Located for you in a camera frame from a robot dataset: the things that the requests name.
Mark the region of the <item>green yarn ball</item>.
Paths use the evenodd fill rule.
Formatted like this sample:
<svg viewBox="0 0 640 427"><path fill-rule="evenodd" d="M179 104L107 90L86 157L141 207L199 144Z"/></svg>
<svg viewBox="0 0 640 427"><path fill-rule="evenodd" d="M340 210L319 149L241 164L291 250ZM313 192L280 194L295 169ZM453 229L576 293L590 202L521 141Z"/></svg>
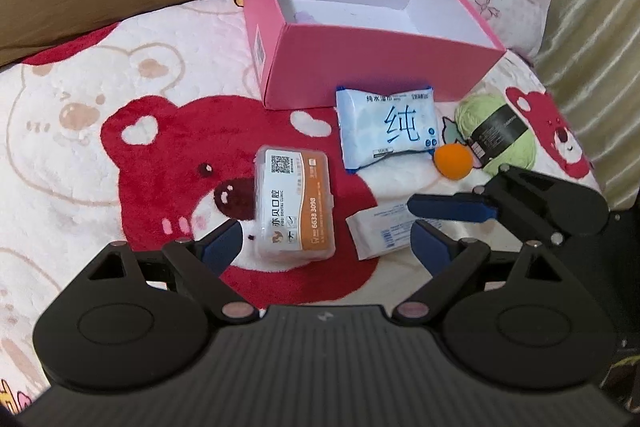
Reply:
<svg viewBox="0 0 640 427"><path fill-rule="evenodd" d="M488 176L495 176L503 164L524 169L535 166L534 134L501 94L467 96L458 104L454 121Z"/></svg>

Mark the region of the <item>purple plush toy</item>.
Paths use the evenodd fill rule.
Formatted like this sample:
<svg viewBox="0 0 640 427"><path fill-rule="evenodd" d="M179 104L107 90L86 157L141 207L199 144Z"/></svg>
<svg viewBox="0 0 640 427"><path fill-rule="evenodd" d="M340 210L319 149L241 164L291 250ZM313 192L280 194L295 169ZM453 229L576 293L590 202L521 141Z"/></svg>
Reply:
<svg viewBox="0 0 640 427"><path fill-rule="evenodd" d="M294 13L294 22L296 24L313 25L318 23L318 20L307 11L297 11Z"/></svg>

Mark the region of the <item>red bear bedsheet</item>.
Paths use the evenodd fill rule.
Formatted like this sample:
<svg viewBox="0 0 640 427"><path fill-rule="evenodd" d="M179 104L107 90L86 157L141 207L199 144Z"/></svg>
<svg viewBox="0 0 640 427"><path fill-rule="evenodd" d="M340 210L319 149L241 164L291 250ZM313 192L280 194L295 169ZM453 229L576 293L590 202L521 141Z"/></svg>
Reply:
<svg viewBox="0 0 640 427"><path fill-rule="evenodd" d="M1 73L1 402L20 413L48 385L32 329L107 244L152 251L233 218L253 228L257 151L321 150L330 163L336 251L279 262L247 239L224 280L255 306L379 303L427 279L410 255L358 258L346 219L460 181L426 154L345 170L333 107L262 105L241 0L203 0L124 20Z"/></svg>

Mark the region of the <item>pink cardboard box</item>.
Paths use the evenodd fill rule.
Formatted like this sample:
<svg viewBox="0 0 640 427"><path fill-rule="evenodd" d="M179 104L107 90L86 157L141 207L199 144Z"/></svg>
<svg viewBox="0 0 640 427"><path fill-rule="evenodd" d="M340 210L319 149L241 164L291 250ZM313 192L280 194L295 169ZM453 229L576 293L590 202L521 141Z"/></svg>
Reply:
<svg viewBox="0 0 640 427"><path fill-rule="evenodd" d="M244 0L244 17L269 109L328 107L339 87L457 102L506 52L469 0Z"/></svg>

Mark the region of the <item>small white tissue pack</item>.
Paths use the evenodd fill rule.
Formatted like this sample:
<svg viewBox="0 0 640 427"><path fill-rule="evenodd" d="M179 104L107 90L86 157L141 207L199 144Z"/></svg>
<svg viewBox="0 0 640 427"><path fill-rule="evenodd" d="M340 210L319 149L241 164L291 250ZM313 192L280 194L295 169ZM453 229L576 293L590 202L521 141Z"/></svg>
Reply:
<svg viewBox="0 0 640 427"><path fill-rule="evenodd" d="M360 261L408 253L414 221L405 202L386 202L345 220Z"/></svg>

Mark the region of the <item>orange dental floss box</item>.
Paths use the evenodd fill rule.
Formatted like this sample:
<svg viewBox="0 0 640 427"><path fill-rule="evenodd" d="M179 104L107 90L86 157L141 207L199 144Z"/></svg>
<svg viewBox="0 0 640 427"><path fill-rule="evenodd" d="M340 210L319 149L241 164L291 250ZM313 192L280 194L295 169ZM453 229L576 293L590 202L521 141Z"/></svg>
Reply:
<svg viewBox="0 0 640 427"><path fill-rule="evenodd" d="M256 156L256 251L308 263L335 253L329 161L320 150L264 146Z"/></svg>

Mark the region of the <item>orange ball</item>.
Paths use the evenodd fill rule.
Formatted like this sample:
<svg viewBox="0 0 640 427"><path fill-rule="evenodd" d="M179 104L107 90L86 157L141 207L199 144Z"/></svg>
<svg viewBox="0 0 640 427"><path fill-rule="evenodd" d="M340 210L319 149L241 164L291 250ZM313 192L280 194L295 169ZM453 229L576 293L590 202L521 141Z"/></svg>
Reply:
<svg viewBox="0 0 640 427"><path fill-rule="evenodd" d="M433 154L433 162L438 172L452 181L465 178L472 171L474 164L471 151L459 143L437 147Z"/></svg>

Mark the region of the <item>green striped curtain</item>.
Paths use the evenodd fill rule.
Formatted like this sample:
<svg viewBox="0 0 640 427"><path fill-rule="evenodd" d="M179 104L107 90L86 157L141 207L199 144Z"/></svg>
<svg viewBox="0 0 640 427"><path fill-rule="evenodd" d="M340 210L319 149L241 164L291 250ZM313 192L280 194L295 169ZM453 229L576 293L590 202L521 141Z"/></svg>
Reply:
<svg viewBox="0 0 640 427"><path fill-rule="evenodd" d="M552 0L535 67L613 208L639 191L640 0Z"/></svg>

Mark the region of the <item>blue wet wipes pack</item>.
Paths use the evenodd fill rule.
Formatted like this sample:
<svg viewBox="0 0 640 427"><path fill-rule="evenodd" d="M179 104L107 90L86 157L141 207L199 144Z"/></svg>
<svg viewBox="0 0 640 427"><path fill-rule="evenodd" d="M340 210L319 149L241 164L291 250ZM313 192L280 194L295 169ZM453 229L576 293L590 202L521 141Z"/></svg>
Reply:
<svg viewBox="0 0 640 427"><path fill-rule="evenodd" d="M349 172L388 156L433 152L442 145L431 87L391 95L339 87L335 102Z"/></svg>

